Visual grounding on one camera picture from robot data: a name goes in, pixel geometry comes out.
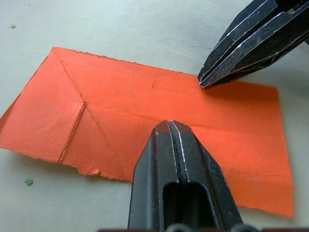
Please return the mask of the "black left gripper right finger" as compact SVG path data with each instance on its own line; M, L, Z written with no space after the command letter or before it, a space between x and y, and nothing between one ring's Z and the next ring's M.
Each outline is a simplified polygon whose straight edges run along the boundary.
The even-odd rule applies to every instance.
M215 159L189 126L171 121L180 172L177 220L193 229L231 229L242 224L240 213Z

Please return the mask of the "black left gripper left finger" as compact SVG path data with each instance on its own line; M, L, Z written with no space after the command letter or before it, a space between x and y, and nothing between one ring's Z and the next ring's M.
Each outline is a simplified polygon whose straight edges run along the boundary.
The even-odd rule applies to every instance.
M156 125L134 168L128 228L166 229L183 219L183 124Z

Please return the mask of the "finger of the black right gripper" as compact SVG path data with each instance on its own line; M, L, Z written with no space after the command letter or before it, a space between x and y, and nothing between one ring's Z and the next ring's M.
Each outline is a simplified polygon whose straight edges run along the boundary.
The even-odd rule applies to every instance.
M213 84L232 73L235 65L244 57L240 46L262 25L278 12L274 0L254 0L231 22L223 36L212 49L202 67L198 80L201 84Z
M264 69L309 38L309 3L276 1L277 13L240 46L244 57L232 73L213 84L200 84L203 89L227 84Z

